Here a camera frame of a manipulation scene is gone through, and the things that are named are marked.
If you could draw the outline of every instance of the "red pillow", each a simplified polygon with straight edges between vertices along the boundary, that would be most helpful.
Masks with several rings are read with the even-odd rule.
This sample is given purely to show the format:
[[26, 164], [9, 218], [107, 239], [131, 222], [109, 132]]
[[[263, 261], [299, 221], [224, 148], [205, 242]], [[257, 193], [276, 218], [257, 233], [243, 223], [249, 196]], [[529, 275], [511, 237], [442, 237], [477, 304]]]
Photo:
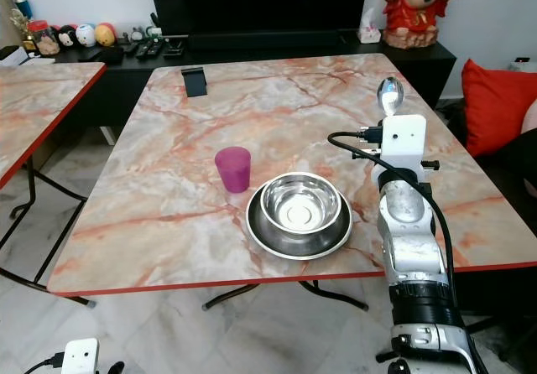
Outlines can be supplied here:
[[537, 98], [537, 74], [485, 70], [468, 60], [462, 70], [467, 149], [476, 157], [494, 153], [520, 134], [524, 115]]

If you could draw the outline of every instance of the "plastic cup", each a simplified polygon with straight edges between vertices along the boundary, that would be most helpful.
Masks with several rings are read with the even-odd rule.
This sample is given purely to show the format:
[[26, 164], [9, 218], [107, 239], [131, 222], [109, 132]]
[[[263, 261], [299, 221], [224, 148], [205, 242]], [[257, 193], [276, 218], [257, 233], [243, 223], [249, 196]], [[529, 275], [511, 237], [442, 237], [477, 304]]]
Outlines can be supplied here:
[[250, 152], [240, 146], [224, 148], [216, 154], [216, 168], [226, 190], [239, 194], [248, 189], [251, 160]]

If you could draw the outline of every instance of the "television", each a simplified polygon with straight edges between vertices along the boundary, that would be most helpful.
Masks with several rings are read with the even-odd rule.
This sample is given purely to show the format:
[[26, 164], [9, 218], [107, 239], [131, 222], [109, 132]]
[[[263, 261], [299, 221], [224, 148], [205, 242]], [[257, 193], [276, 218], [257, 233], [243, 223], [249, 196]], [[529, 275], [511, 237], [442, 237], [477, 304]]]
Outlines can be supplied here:
[[364, 0], [154, 0], [165, 36], [357, 29]]

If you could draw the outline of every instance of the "red table edge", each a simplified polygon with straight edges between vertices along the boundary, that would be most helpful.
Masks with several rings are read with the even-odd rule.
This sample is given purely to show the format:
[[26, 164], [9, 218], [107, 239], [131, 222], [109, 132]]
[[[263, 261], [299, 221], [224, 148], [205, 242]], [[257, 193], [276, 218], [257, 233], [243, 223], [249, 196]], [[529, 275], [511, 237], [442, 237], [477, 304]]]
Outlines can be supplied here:
[[49, 124], [49, 126], [34, 140], [34, 142], [24, 151], [20, 158], [6, 171], [6, 174], [0, 179], [0, 190], [8, 183], [8, 181], [15, 175], [24, 162], [32, 155], [33, 152], [43, 143], [44, 139], [49, 136], [54, 128], [64, 119], [65, 115], [73, 108], [73, 106], [86, 94], [86, 92], [97, 82], [97, 80], [104, 74], [107, 69], [106, 65], [102, 65], [101, 69], [84, 85], [84, 87], [73, 97], [73, 100], [56, 116], [56, 118]]
[[[518, 268], [531, 268], [537, 267], [537, 261], [533, 262], [519, 262], [519, 263], [506, 263], [500, 265], [481, 265], [475, 267], [462, 267], [455, 268], [456, 273], [467, 272], [486, 272], [486, 271], [500, 271]], [[293, 276], [285, 278], [259, 278], [259, 279], [244, 279], [244, 280], [227, 280], [222, 282], [199, 282], [199, 283], [187, 283], [187, 284], [163, 284], [156, 286], [145, 286], [138, 288], [109, 288], [104, 290], [87, 290], [80, 292], [54, 292], [52, 294], [61, 297], [76, 297], [76, 296], [97, 296], [105, 294], [121, 294], [121, 293], [138, 293], [138, 292], [155, 292], [160, 290], [174, 290], [181, 288], [215, 288], [219, 286], [244, 286], [247, 284], [269, 284], [269, 283], [287, 283], [287, 282], [301, 282], [311, 280], [331, 280], [331, 279], [352, 279], [352, 278], [375, 278], [384, 276], [384, 271], [378, 272], [365, 272], [365, 273], [335, 273], [329, 275], [311, 275], [311, 276]]]

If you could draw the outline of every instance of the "metal spoon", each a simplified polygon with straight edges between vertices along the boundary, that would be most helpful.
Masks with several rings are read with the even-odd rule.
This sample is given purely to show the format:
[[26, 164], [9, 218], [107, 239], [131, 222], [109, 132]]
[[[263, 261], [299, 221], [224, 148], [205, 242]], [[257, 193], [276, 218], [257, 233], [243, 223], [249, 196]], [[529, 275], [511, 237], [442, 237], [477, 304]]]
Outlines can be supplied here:
[[377, 89], [377, 103], [386, 116], [392, 116], [403, 104], [404, 89], [396, 78], [389, 77], [380, 82]]

